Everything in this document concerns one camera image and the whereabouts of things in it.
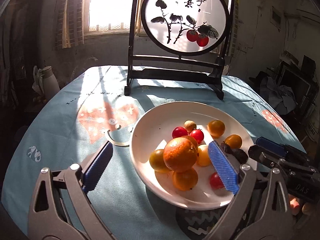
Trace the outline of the person's right hand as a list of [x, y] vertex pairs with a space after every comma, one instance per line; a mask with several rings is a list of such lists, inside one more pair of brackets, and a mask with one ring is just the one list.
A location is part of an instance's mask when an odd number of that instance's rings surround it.
[[304, 203], [299, 198], [289, 194], [289, 204], [293, 216], [299, 213], [310, 216], [316, 210], [316, 204]]

